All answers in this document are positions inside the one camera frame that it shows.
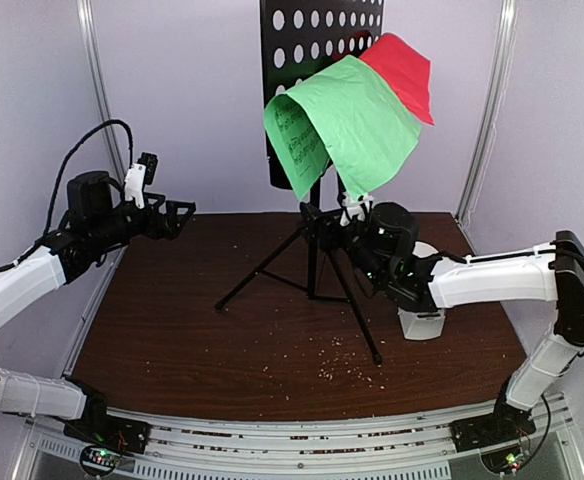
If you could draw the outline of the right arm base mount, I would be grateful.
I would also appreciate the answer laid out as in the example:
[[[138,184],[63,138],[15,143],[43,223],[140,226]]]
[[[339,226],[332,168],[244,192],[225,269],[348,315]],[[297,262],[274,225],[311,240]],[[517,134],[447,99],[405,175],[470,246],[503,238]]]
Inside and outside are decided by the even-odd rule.
[[[450,431],[456,451],[465,452],[518,440],[522,432],[535,433],[536,424],[531,417],[513,420],[485,414],[453,421]]]

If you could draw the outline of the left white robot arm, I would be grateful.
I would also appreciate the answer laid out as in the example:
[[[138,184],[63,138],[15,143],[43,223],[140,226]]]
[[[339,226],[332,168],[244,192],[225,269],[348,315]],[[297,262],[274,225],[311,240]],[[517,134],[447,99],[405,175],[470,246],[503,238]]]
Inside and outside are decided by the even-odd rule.
[[[123,183],[105,171],[67,184],[68,208],[57,229],[37,240],[23,258],[0,267],[0,329],[45,295],[68,285],[136,236],[177,238],[196,210],[193,202],[145,192],[148,167],[134,164]],[[86,387],[0,368],[0,413],[75,420],[95,444],[109,442],[116,424]]]

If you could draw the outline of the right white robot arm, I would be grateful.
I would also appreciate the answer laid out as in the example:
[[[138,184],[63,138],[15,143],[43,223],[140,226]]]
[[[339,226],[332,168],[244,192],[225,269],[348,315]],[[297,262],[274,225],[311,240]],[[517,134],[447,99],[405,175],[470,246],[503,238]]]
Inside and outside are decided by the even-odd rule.
[[[374,293],[401,310],[435,314],[462,305],[519,300],[552,302],[556,320],[502,384],[485,419],[491,440],[507,440],[573,360],[584,355],[584,246],[571,231],[528,249],[487,256],[416,253],[419,225],[394,202],[322,212],[303,202],[304,221],[343,250]]]

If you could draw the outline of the red paper sheet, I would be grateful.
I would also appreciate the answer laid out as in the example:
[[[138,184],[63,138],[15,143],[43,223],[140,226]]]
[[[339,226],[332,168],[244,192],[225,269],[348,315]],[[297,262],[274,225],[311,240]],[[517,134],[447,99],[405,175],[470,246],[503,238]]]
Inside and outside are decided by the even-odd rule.
[[[388,84],[408,111],[434,126],[431,111],[431,62],[393,33],[381,35],[360,59]]]

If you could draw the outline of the green paper sheet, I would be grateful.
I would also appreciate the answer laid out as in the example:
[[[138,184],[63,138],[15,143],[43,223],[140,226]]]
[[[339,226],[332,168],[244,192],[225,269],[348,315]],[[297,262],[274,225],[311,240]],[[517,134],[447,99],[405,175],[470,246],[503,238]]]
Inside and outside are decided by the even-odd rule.
[[[293,149],[319,136],[347,193],[359,197],[392,180],[419,143],[421,123],[383,78],[348,55],[278,94],[264,127],[291,189],[301,201],[302,155]]]

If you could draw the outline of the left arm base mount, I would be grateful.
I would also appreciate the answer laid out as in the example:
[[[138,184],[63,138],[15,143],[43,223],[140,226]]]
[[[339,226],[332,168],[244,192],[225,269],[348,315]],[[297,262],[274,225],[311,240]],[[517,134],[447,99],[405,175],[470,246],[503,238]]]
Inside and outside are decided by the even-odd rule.
[[[62,423],[65,436],[123,454],[143,454],[151,430],[147,422],[116,416],[107,416],[102,426],[81,420],[62,420]]]

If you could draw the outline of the grey metronome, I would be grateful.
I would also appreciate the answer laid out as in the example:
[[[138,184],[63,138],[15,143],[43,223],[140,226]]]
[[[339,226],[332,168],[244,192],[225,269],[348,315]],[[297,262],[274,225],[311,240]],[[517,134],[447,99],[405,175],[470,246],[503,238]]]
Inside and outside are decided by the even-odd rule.
[[[406,340],[427,341],[442,335],[446,311],[439,309],[436,312],[409,312],[399,308],[398,318]]]

